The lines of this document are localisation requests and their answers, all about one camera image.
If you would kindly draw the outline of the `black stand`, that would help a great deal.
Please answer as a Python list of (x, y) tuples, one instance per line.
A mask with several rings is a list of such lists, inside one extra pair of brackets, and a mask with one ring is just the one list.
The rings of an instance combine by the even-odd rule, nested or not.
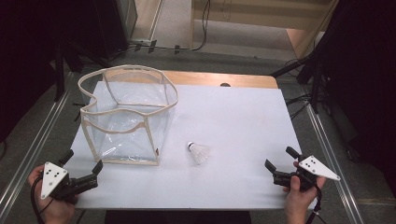
[(55, 48), (55, 83), (56, 83), (56, 95), (55, 102), (58, 102), (64, 95), (64, 57), (62, 42), (59, 41)]
[(311, 52), (302, 59), (297, 59), (295, 62), (286, 65), (283, 68), (271, 73), (270, 76), (277, 78), (290, 72), (291, 70), (297, 69), (298, 67), (302, 67), (300, 74), (297, 76), (297, 82), (299, 84), (306, 84), (310, 79), (313, 79), (310, 99), (308, 100), (308, 103), (311, 104), (311, 107), (313, 108), (314, 112), (317, 114), (318, 94), (319, 94), (319, 85), (322, 74), (322, 64), (319, 61), (318, 55), (316, 53)]

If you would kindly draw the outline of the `metal floor rail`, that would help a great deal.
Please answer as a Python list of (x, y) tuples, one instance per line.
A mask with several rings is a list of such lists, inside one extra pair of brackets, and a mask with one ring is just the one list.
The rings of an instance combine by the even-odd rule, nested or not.
[(35, 164), (53, 125), (67, 101), (69, 90), (54, 101), (46, 92), (20, 120), (5, 144), (5, 157), (0, 160), (0, 222), (7, 218), (27, 176)]
[(311, 120), (312, 126), (317, 134), (318, 141), (327, 164), (333, 171), (335, 171), (341, 177), (340, 180), (335, 182), (335, 186), (340, 195), (342, 204), (346, 210), (346, 214), (350, 224), (365, 224), (364, 219), (361, 215), (361, 211), (358, 207), (357, 201), (355, 200), (355, 197), (345, 179), (341, 166), (333, 152), (332, 144), (328, 138), (328, 135), (325, 132), (319, 114), (315, 113), (311, 105), (307, 107), (307, 113)]

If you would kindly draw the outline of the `white shuttlecock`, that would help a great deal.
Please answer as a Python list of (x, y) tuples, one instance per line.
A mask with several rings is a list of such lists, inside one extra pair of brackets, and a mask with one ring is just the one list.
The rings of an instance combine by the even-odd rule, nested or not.
[(197, 164), (202, 164), (208, 160), (210, 154), (209, 147), (202, 146), (194, 142), (189, 142), (187, 147)]

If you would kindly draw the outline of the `black curtain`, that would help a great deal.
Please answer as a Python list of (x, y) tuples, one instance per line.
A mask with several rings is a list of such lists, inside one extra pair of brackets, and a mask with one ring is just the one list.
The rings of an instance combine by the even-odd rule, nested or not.
[(396, 196), (396, 0), (339, 0), (319, 53), (360, 158)]
[(55, 48), (82, 70), (71, 21), (89, 0), (0, 0), (0, 143), (55, 83)]

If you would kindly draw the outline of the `clear bag with beige trim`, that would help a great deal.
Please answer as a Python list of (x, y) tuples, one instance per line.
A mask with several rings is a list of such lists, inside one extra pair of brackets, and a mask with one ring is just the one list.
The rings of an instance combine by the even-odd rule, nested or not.
[(120, 65), (80, 78), (81, 127), (93, 157), (106, 163), (157, 165), (178, 103), (160, 70)]

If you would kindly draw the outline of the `wooden table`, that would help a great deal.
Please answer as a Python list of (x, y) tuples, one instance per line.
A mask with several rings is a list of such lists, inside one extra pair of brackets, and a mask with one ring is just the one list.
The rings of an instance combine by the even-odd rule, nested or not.
[(168, 71), (164, 73), (175, 84), (220, 86), (229, 84), (231, 87), (277, 89), (276, 79), (270, 76), (222, 74), (208, 72)]

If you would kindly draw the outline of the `dark cabinet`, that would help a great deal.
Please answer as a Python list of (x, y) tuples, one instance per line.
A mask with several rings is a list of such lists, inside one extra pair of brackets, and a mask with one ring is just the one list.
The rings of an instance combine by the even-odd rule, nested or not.
[(99, 25), (99, 54), (105, 58), (127, 50), (138, 18), (135, 0), (94, 0)]

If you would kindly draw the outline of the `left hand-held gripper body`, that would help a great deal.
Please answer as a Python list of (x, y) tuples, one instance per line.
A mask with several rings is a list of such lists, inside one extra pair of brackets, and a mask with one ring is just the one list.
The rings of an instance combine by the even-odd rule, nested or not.
[(98, 186), (97, 175), (90, 173), (80, 178), (70, 178), (63, 167), (46, 162), (44, 167), (41, 199), (74, 202), (75, 196)]

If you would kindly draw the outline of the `person's right hand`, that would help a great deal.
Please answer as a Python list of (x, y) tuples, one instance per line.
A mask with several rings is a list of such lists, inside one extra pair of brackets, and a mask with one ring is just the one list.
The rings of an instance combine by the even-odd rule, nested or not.
[(287, 224), (305, 224), (308, 206), (317, 197), (318, 191), (316, 188), (301, 192), (300, 185), (300, 178), (293, 175), (290, 179), (290, 187), (283, 188), (287, 192), (284, 205)]

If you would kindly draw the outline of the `white table sheet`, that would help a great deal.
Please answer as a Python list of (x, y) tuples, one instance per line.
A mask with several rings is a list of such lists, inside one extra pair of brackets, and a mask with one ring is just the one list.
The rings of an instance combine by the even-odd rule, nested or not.
[[(285, 194), (266, 160), (291, 172), (299, 143), (279, 89), (180, 85), (157, 166), (107, 164), (80, 195), (88, 209), (280, 209)], [(210, 148), (197, 164), (187, 144)]]

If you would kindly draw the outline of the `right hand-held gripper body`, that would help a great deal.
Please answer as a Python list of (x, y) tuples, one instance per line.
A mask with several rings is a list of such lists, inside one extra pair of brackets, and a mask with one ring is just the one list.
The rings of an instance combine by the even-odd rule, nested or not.
[(282, 187), (290, 187), (291, 178), (296, 175), (300, 178), (300, 191), (307, 191), (317, 184), (317, 178), (323, 176), (332, 180), (340, 181), (341, 177), (319, 161), (314, 156), (300, 157), (295, 172), (279, 172), (273, 168), (274, 184)]

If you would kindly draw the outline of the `person's left hand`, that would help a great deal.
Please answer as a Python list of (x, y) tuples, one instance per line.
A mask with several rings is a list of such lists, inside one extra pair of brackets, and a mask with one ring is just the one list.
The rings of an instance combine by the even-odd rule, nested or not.
[(75, 206), (48, 197), (41, 199), (42, 180), (45, 165), (39, 165), (28, 175), (30, 200), (38, 224), (70, 224), (75, 214)]

